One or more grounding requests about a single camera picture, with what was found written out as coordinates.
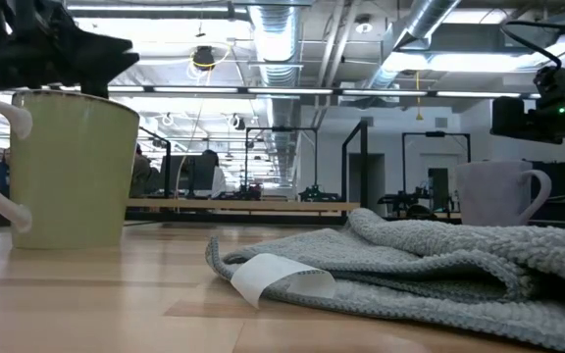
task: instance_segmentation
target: white mug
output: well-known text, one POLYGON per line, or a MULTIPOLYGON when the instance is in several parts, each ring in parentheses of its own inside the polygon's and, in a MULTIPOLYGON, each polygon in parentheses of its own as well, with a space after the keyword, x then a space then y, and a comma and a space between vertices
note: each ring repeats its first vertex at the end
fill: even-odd
POLYGON ((461 221, 471 226, 523 226, 550 195, 550 177, 523 161, 457 166, 461 221), (540 184, 531 202, 531 177, 540 184))

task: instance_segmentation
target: silver duct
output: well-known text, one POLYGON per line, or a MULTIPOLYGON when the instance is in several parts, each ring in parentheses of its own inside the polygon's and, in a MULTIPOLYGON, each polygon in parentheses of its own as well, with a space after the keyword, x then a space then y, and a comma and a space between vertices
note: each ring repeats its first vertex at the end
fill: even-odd
MULTIPOLYGON (((299 55, 299 10, 296 7, 251 6, 248 8, 254 23, 254 39, 260 61, 295 62, 299 55)), ((283 65, 262 66, 265 86, 296 86, 298 68, 283 65)), ((300 126, 300 102, 295 99, 271 99, 268 102, 269 120, 273 126, 300 126)), ((295 155, 296 132, 272 134, 278 157, 281 183, 287 183, 295 155)))
MULTIPOLYGON (((411 12, 407 16, 404 30, 397 33, 388 33, 393 39, 386 53, 385 60, 391 50, 400 45, 411 43, 415 40, 427 41, 431 34, 446 19, 448 14, 459 5, 461 0, 415 0, 411 5, 411 12)), ((388 88, 398 76, 398 72, 386 71, 381 65, 366 83, 366 88, 388 88)))

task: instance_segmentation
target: ceiling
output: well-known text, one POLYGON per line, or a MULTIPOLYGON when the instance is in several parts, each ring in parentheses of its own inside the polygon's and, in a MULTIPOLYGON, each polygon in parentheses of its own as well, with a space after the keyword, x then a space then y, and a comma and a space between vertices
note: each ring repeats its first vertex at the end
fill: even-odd
MULTIPOLYGON (((68 6, 82 5, 189 5, 196 6, 206 1, 145 1, 135 4, 127 1, 79 1, 69 0, 68 6)), ((211 6, 226 2, 205 4, 211 6)), ((327 49, 326 37, 333 18, 334 0, 316 0, 313 6, 302 7, 300 13, 300 67, 299 84, 314 87, 318 84, 323 53, 327 49)), ((463 0, 459 8, 446 19, 446 23, 498 24, 508 15, 516 12, 521 19, 542 18, 565 12, 565 1, 548 0, 544 7, 540 1, 504 1, 504 0, 463 0)), ((367 79, 382 63, 381 43, 389 23, 407 16, 411 1, 363 1, 358 14, 370 14, 373 28, 367 33, 358 33, 354 29, 343 51, 342 62, 338 65, 334 84, 342 82, 359 82, 367 79)), ((118 36, 132 40, 134 51, 141 54, 142 60, 126 72, 118 76, 112 85, 228 85, 258 86, 261 84, 260 63, 254 42, 252 24, 245 21, 200 20, 198 12, 195 19, 163 19, 163 12, 156 14, 157 20, 114 18, 76 18, 80 28, 92 32, 118 36), (209 75, 203 75, 192 69, 190 56, 198 46, 211 45, 215 59, 219 63, 209 75)), ((342 26, 339 29, 341 39, 342 26)), ((483 60, 482 57, 470 59, 469 62, 483 60)), ((533 91, 531 73, 476 73, 421 70, 418 76, 399 74, 395 83, 401 89, 441 89, 441 90, 514 90, 533 91)), ((132 107, 141 115, 141 125, 155 131, 161 136, 172 139, 175 153, 200 153, 204 149, 213 149, 224 155, 223 168, 232 183, 239 183, 243 175, 245 158, 245 131, 233 126, 237 117, 243 119, 248 127, 268 127, 272 125, 268 114, 268 99, 204 99, 183 97, 152 97, 143 92, 122 94, 114 100, 132 107)), ((7 101, 9 96, 0 94, 0 100, 7 101)), ((378 123, 384 131, 399 131, 411 128, 428 128, 415 126, 416 106, 426 107, 429 114, 458 117, 476 103, 472 99, 422 99, 413 97, 400 98, 396 107, 372 108, 361 112, 354 108, 331 107, 325 115, 323 131, 344 131, 348 126, 356 124, 357 118, 349 117, 373 116, 377 121, 384 116, 398 116, 402 120, 387 120, 378 123)), ((313 107, 302 107, 302 122, 311 124, 308 118, 313 114, 313 107)), ((0 118, 0 134, 9 133, 9 128, 0 118)), ((254 139, 258 132, 252 132, 254 139)), ((268 132, 261 142, 254 139, 254 148, 248 153, 251 178, 279 182, 278 158, 268 132)), ((141 132, 139 143, 144 154, 153 159, 155 166, 160 166, 160 158, 164 149, 154 147, 150 136, 141 132)), ((0 138, 0 147, 7 141, 0 138)))

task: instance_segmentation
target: mug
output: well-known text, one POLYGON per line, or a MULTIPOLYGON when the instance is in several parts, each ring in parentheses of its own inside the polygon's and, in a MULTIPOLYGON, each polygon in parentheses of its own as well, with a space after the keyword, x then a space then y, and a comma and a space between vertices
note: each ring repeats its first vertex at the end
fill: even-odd
POLYGON ((471 226, 523 226, 550 195, 550 177, 523 161, 457 166, 461 221, 471 226), (531 202, 531 177, 540 184, 531 202))
POLYGON ((115 246, 121 239, 137 112, 106 99, 28 90, 0 102, 11 127, 11 221, 17 248, 115 246))

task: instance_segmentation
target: table surface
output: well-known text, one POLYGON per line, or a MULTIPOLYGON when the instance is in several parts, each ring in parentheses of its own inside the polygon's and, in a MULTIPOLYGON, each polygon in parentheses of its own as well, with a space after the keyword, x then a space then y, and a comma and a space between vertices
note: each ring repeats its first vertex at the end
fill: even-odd
POLYGON ((536 352, 489 335, 263 301, 206 265, 221 251, 307 228, 126 227, 121 248, 11 250, 0 228, 0 352, 536 352))

